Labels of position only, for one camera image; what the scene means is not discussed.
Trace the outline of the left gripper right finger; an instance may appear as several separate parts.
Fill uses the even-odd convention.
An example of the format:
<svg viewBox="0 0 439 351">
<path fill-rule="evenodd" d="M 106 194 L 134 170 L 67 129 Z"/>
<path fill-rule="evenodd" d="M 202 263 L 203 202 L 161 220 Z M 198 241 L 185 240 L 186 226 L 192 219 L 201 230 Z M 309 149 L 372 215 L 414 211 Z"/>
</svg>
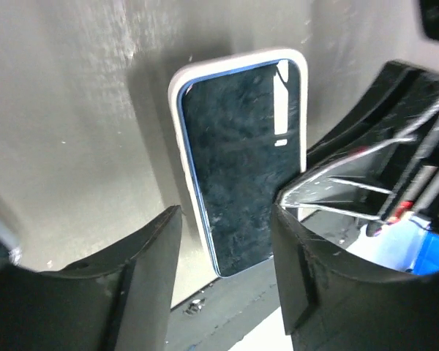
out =
<svg viewBox="0 0 439 351">
<path fill-rule="evenodd" d="M 271 241 L 295 350 L 439 350 L 439 271 L 394 271 L 339 248 L 278 205 Z"/>
</svg>

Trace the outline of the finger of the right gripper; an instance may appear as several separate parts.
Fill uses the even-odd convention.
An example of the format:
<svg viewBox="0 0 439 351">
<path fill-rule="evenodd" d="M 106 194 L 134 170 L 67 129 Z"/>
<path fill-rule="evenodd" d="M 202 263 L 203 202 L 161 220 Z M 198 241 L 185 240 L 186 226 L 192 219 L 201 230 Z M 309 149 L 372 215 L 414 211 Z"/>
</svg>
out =
<svg viewBox="0 0 439 351">
<path fill-rule="evenodd" d="M 307 155 L 307 169 L 280 192 L 284 208 L 370 221 L 415 202 L 439 169 L 439 74 L 390 61 L 335 128 Z"/>
</svg>

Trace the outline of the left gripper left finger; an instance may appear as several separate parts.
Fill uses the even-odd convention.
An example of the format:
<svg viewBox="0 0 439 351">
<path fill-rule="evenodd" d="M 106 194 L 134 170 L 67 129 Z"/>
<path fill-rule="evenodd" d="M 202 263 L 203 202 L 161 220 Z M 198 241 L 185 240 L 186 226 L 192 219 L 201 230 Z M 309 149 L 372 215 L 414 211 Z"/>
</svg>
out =
<svg viewBox="0 0 439 351">
<path fill-rule="evenodd" d="M 173 205 L 60 271 L 0 257 L 0 350 L 163 350 L 181 231 Z"/>
</svg>

